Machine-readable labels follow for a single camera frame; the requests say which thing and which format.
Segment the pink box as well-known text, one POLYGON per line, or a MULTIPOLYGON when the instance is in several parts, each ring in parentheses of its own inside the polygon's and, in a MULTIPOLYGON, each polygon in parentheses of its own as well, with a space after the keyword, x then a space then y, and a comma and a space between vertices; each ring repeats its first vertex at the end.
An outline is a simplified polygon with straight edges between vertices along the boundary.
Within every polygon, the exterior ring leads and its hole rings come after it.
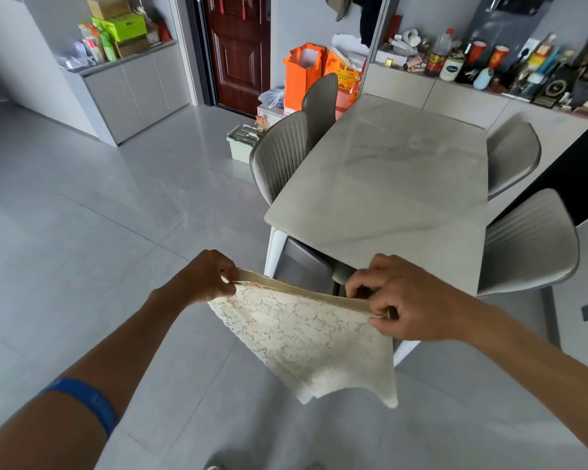
POLYGON ((358 98, 359 93, 351 94, 345 89, 338 88, 335 108, 336 120, 340 119, 340 117, 358 100, 358 98))

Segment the black trophy plaque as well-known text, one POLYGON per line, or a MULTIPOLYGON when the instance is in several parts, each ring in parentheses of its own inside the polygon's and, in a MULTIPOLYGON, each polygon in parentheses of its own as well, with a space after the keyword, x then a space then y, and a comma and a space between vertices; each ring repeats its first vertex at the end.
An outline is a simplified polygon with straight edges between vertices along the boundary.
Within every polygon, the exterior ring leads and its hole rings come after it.
POLYGON ((578 69, 569 64, 560 64, 557 69, 547 78, 531 103, 552 109, 562 100, 565 93, 572 89, 578 78, 578 69))

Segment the person's left forearm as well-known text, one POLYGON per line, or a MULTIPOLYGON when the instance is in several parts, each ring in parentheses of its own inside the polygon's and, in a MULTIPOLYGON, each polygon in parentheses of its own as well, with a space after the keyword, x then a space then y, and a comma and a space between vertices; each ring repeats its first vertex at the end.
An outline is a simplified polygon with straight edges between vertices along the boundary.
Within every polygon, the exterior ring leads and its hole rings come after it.
MULTIPOLYGON (((188 306, 178 274, 59 377, 97 388, 121 420, 166 334, 188 306)), ((0 427, 0 470, 94 470, 109 440, 94 415, 71 397, 36 395, 0 427)))

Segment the small white box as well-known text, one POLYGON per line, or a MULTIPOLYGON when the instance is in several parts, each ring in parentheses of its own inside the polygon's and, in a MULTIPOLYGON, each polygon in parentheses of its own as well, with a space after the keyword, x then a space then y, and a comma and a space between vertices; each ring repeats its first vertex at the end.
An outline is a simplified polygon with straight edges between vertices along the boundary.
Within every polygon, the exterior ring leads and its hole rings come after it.
POLYGON ((274 124, 286 117, 286 114, 282 108, 270 107, 269 105, 262 103, 257 107, 257 116, 263 118, 263 128, 267 131, 274 124))

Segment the person's right hand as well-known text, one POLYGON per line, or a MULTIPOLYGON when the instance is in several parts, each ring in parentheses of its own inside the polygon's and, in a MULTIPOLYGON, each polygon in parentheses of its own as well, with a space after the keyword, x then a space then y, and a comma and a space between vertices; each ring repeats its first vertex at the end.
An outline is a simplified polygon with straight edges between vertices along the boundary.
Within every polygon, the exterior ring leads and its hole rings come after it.
POLYGON ((371 291, 373 316, 398 319, 398 339, 461 340, 475 321, 482 302, 425 269, 400 258, 376 254, 368 268, 357 270, 345 284, 347 297, 371 291))

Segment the white jar blue label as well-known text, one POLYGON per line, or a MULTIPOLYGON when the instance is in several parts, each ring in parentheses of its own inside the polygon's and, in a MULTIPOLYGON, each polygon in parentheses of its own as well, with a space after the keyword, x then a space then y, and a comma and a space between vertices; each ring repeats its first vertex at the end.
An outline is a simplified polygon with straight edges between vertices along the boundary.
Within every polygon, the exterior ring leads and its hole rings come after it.
POLYGON ((459 75, 463 64, 465 63, 465 53, 461 49, 452 49, 441 68, 439 79, 447 82, 453 82, 459 75))

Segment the pale green storage box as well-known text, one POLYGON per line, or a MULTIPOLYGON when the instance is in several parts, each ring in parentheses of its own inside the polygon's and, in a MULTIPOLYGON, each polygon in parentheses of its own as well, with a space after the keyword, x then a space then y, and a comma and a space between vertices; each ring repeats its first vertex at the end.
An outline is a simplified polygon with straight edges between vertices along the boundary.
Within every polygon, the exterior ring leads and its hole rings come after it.
POLYGON ((249 165, 250 155, 259 141, 258 130, 250 125, 238 125, 226 136, 233 160, 249 165))

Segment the plain orange paper bag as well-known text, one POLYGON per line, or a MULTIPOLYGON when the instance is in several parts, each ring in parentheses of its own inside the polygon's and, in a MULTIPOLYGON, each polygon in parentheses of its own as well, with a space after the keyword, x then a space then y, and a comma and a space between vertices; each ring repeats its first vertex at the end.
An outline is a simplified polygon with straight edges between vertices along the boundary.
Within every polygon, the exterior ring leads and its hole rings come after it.
POLYGON ((283 110, 286 116, 302 109, 303 98, 311 86, 323 76, 327 49, 312 43, 290 50, 283 59, 285 65, 285 96, 283 110))

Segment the clear plastic packets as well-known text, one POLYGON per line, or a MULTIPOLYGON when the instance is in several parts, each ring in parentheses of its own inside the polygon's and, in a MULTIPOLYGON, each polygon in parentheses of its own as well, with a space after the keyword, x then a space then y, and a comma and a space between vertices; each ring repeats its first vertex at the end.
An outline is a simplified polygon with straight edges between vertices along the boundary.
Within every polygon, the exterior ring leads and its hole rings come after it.
POLYGON ((74 48, 69 53, 54 54, 54 57, 57 65, 66 71, 75 72, 96 65, 82 41, 75 42, 74 48))

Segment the plain red cup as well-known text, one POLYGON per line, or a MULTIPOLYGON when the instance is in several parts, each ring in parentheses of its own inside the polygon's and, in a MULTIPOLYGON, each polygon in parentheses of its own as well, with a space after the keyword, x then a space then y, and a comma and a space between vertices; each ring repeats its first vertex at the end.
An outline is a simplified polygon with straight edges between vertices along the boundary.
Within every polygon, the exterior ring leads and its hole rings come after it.
POLYGON ((465 64, 467 66, 475 65, 487 47, 487 43, 481 40, 472 40, 470 48, 467 51, 465 64))

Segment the white crumpled paper bag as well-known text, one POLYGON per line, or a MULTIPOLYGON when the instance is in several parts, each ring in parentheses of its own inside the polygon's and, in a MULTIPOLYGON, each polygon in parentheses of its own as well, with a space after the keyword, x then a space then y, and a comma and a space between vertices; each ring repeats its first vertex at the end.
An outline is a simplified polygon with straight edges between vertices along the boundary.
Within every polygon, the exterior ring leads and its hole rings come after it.
POLYGON ((369 47, 361 43, 361 38, 350 34, 334 34, 331 38, 331 45, 342 54, 351 53, 367 57, 369 52, 369 47))

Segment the cream lace cloth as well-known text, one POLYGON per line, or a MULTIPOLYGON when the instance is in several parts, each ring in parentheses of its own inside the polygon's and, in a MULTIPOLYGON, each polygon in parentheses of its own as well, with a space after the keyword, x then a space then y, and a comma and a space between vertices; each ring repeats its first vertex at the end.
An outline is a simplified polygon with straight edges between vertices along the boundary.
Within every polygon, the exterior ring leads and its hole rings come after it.
POLYGON ((212 311, 306 404, 345 388, 364 388, 398 405, 392 338, 368 318, 368 302, 312 292, 238 271, 236 293, 212 311))

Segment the bright green box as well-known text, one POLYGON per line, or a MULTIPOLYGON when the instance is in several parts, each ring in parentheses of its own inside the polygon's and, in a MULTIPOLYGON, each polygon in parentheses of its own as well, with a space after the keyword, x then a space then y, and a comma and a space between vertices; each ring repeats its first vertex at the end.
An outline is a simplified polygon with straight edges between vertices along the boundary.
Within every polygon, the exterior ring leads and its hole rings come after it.
POLYGON ((119 17, 104 20, 92 17, 93 24, 105 31, 110 38, 118 43, 123 43, 134 38, 146 36, 148 33, 145 19, 137 13, 130 13, 119 17))

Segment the clutter of bottles and boxes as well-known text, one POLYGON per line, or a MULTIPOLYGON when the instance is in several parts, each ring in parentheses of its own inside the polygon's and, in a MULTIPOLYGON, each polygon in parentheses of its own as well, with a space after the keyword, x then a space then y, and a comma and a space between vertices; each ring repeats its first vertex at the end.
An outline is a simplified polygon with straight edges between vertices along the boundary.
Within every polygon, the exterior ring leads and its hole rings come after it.
POLYGON ((504 87, 503 95, 531 103, 560 64, 577 68, 578 78, 572 89, 549 110, 588 117, 588 38, 580 49, 561 44, 554 33, 539 42, 526 43, 517 62, 505 71, 506 80, 500 78, 504 87))

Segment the brown flat box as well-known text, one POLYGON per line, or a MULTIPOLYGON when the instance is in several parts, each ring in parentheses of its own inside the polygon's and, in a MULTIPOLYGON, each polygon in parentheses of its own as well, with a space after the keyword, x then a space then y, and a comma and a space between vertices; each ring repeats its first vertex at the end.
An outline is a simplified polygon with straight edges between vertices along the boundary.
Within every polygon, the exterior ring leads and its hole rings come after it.
POLYGON ((123 42, 114 40, 113 46, 119 59, 147 52, 150 48, 147 36, 132 38, 123 42))

